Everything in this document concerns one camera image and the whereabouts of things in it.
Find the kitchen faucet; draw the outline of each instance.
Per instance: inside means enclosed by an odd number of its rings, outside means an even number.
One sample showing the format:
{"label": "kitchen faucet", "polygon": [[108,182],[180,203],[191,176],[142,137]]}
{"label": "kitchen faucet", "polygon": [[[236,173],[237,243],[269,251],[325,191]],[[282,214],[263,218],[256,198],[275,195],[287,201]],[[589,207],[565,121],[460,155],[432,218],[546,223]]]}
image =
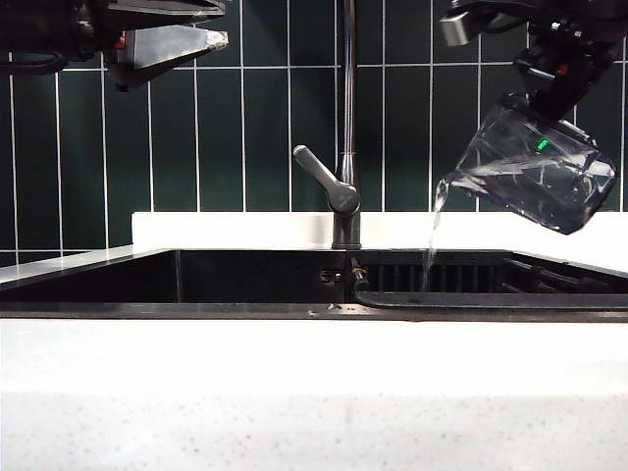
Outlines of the kitchen faucet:
{"label": "kitchen faucet", "polygon": [[294,161],[326,191],[334,211],[333,249],[359,249],[360,193],[355,165],[355,79],[357,75],[355,0],[344,0],[344,145],[334,176],[304,145],[294,148]]}

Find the sink basin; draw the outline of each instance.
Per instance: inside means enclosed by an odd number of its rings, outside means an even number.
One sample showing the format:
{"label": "sink basin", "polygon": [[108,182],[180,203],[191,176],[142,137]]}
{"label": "sink basin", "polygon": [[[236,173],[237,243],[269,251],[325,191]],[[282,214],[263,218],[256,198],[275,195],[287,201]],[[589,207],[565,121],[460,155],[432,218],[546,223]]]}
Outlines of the sink basin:
{"label": "sink basin", "polygon": [[419,292],[423,259],[420,250],[170,250],[11,282],[0,302],[628,309],[621,273],[507,251],[441,251],[430,292]]}

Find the green indicator light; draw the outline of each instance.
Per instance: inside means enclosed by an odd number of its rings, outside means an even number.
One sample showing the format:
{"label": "green indicator light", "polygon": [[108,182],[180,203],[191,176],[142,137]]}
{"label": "green indicator light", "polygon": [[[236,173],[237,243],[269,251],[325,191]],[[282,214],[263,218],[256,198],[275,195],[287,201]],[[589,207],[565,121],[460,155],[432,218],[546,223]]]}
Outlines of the green indicator light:
{"label": "green indicator light", "polygon": [[543,139],[541,142],[539,142],[539,145],[537,145],[537,152],[543,151],[543,149],[545,149],[549,143],[550,142],[547,139]]}

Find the speckled countertop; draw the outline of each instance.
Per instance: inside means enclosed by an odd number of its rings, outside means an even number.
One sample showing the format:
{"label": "speckled countertop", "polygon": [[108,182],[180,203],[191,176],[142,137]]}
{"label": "speckled countertop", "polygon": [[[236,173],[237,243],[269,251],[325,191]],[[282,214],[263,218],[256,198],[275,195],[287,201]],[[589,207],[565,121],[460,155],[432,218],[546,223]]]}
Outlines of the speckled countertop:
{"label": "speckled countertop", "polygon": [[627,469],[628,325],[0,321],[1,467]]}

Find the tile wall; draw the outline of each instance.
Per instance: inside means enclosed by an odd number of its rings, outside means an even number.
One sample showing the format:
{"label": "tile wall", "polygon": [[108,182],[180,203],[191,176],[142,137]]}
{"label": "tile wall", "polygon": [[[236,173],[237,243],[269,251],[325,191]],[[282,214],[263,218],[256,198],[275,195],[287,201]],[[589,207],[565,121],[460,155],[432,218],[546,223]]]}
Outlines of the tile wall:
{"label": "tile wall", "polygon": [[[446,0],[357,0],[358,154],[365,211],[428,211],[526,47],[521,27],[445,47]],[[134,211],[325,211],[290,161],[341,146],[335,0],[233,0],[208,27],[228,49],[129,94],[101,58],[56,76],[0,77],[0,263],[131,242]],[[623,166],[625,60],[575,111]],[[622,211],[623,179],[606,205]],[[454,194],[451,211],[491,211]]]}

